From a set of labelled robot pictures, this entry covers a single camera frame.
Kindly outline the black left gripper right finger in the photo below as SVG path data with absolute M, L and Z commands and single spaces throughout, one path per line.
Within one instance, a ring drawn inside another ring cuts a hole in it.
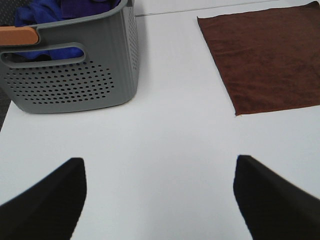
M 237 158 L 233 193 L 254 240 L 320 238 L 320 200 L 250 155 Z

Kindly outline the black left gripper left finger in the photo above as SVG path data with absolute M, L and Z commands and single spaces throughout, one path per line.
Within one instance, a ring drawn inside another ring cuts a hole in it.
M 2 240 L 69 240 L 87 196 L 85 162 L 71 158 L 0 206 Z

